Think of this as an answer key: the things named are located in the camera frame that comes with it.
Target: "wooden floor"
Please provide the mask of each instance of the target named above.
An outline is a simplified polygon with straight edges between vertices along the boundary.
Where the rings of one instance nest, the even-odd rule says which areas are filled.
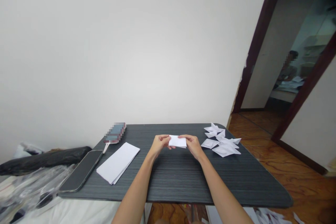
[[[272,142],[270,138],[276,119],[269,114],[264,115],[260,112],[232,114],[229,130],[235,137],[242,138],[241,143],[293,197],[293,207],[272,210],[285,215],[293,223],[296,223],[293,218],[295,212],[308,224],[335,224],[336,179],[321,176]],[[198,209],[202,212],[204,206],[198,205]],[[170,223],[188,223],[182,205],[153,203],[148,223],[154,224],[160,218]]]

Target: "white wall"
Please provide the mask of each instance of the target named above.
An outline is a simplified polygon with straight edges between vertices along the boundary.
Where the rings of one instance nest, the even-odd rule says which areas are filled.
[[[325,168],[336,157],[335,72],[336,57],[281,138]]]
[[[242,109],[264,108],[313,0],[278,0]]]
[[[263,1],[0,0],[0,162],[116,121],[226,125]]]

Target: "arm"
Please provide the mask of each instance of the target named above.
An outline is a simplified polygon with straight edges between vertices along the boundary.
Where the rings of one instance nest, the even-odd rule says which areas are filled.
[[[292,81],[292,79],[296,76],[297,68],[291,66],[290,74],[283,81]]]
[[[224,224],[248,223],[253,224],[252,220],[224,184],[211,162],[205,155],[196,136],[182,135],[187,139],[187,146],[193,156],[199,161],[208,183],[210,193],[220,219]]]
[[[155,136],[152,147],[150,148],[126,195],[124,196],[112,220],[112,224],[140,223],[141,216],[144,212],[148,183],[149,178],[151,177],[154,160],[158,157],[164,146],[171,149],[171,147],[168,146],[169,140],[169,135]]]

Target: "smartphone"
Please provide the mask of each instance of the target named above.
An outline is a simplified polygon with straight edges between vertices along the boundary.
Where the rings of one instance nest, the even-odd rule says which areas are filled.
[[[78,191],[89,177],[102,154],[102,150],[92,150],[88,152],[70,176],[61,185],[59,188],[60,192],[65,193]]]

